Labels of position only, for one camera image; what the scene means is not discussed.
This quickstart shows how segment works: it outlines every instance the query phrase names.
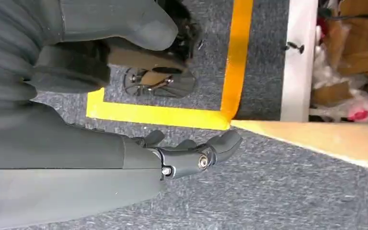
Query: robotic hand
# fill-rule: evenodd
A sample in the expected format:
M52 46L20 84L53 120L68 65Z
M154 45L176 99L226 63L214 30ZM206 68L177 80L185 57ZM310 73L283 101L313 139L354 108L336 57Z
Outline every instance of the robotic hand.
M196 146L158 148L145 138L66 124L31 102L28 84L46 45L123 37L151 50L177 34L153 0L0 1L0 229L76 219L153 198L161 179L204 171L241 142L234 131Z

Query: black wheel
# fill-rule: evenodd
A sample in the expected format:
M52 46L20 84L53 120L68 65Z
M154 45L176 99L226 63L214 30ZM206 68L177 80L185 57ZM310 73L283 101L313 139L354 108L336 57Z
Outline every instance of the black wheel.
M41 91L85 93L109 84L108 48L98 41L45 46L25 80Z

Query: wheel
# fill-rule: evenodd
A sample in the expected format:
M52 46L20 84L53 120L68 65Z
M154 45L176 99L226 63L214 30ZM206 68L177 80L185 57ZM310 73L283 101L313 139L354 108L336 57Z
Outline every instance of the wheel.
M124 75L124 89L132 96L153 95L183 98L194 91L196 79L191 72L160 73L130 68Z
M41 91L85 93L109 84L108 48L98 41L45 46L27 83Z

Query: red object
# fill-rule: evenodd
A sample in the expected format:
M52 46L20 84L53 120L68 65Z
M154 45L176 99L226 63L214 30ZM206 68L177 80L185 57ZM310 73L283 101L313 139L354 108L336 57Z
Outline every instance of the red object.
M321 41L325 38L325 36L328 34L329 30L328 30L328 26L326 25L326 21L324 18L317 18L317 25L319 25L321 27Z
M362 110L360 112L355 113L353 116L350 116L348 120L350 121L357 121L357 120L363 120L368 117L368 111Z

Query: caster wheel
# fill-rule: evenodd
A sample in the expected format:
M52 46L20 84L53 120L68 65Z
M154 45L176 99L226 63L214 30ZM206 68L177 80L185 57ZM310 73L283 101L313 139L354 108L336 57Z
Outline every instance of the caster wheel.
M196 79L189 71L170 74L130 68L123 82L125 92L131 96L183 98L192 93L196 86Z

